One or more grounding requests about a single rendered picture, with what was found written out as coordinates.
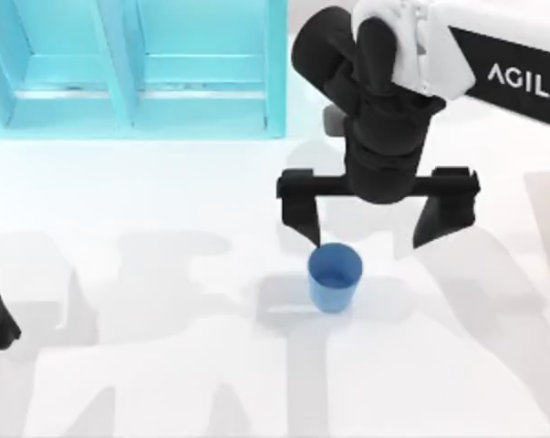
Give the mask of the pale grey rounded box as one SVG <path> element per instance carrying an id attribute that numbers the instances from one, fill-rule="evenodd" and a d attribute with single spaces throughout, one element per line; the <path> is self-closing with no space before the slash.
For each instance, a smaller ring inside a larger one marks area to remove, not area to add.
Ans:
<path id="1" fill-rule="evenodd" d="M 323 111 L 325 134 L 332 138 L 344 136 L 344 121 L 346 114 L 336 105 L 329 105 Z"/>

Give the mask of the blue cup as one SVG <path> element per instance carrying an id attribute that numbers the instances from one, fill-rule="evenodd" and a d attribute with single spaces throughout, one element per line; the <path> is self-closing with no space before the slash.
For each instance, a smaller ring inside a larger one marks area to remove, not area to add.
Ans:
<path id="1" fill-rule="evenodd" d="M 308 290 L 314 306 L 324 313 L 348 308 L 363 274 L 358 252 L 341 243 L 317 247 L 307 260 Z"/>

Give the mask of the light blue rack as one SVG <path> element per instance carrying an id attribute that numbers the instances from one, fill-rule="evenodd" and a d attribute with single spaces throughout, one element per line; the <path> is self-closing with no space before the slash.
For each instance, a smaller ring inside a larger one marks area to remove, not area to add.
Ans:
<path id="1" fill-rule="evenodd" d="M 288 0 L 0 0 L 0 139 L 270 139 Z"/>

